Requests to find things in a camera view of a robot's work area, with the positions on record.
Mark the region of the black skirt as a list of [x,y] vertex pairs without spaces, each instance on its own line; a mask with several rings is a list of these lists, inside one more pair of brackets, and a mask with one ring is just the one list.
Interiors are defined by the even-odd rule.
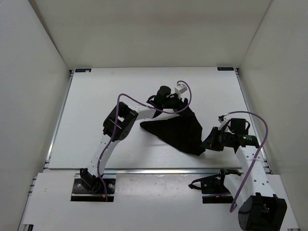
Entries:
[[190,108],[173,118],[141,122],[140,127],[183,153],[200,156],[205,152],[203,128]]

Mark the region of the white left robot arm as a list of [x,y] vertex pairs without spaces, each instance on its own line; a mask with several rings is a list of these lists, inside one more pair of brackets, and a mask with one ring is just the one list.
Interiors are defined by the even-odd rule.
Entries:
[[83,186],[91,192],[106,186],[103,181],[105,166],[115,147],[129,135],[136,121],[153,119],[162,113],[179,114],[188,108],[191,99],[192,91],[183,80],[176,83],[174,93],[168,86],[161,86],[146,104],[125,93],[119,94],[116,106],[103,122],[102,138],[92,160],[86,168],[80,169]]

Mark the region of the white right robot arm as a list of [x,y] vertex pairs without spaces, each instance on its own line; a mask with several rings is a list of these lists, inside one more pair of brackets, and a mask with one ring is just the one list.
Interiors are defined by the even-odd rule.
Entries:
[[230,194],[231,210],[238,209],[238,221],[243,231],[278,231],[287,210],[287,203],[272,189],[258,155],[260,145],[250,135],[250,123],[243,118],[218,118],[202,147],[211,151],[232,148],[242,172],[222,168],[218,174],[201,180],[203,194],[216,197]]

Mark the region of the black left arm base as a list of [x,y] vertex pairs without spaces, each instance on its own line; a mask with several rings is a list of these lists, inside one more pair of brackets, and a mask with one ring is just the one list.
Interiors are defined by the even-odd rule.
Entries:
[[113,202],[116,189],[116,177],[103,178],[91,175],[87,168],[81,168],[75,175],[71,201],[73,202]]

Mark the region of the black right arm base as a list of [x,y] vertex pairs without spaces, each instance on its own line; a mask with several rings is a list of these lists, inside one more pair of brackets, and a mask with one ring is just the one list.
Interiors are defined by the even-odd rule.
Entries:
[[240,176],[241,173],[236,169],[221,168],[218,174],[193,180],[188,187],[201,191],[203,204],[230,204],[233,197],[224,186],[227,175]]

